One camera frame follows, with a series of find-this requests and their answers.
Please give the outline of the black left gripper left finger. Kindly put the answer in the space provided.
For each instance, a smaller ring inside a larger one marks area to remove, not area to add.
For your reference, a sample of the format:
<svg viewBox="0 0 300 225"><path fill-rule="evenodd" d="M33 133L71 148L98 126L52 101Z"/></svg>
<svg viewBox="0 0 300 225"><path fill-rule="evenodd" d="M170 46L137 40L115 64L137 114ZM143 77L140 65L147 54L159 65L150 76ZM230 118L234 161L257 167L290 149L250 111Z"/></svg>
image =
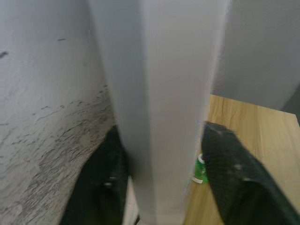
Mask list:
<svg viewBox="0 0 300 225"><path fill-rule="evenodd" d="M82 166L61 217L63 225L121 225L128 159L117 126Z"/></svg>

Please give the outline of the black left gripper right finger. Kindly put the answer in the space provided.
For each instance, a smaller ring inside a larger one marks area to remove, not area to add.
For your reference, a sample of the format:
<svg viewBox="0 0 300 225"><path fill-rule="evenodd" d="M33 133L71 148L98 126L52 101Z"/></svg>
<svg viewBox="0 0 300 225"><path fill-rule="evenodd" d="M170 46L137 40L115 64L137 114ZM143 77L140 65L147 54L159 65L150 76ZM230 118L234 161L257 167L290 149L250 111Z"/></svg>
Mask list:
<svg viewBox="0 0 300 225"><path fill-rule="evenodd" d="M206 122L202 155L226 225L298 225L300 216L272 176L225 126Z"/></svg>

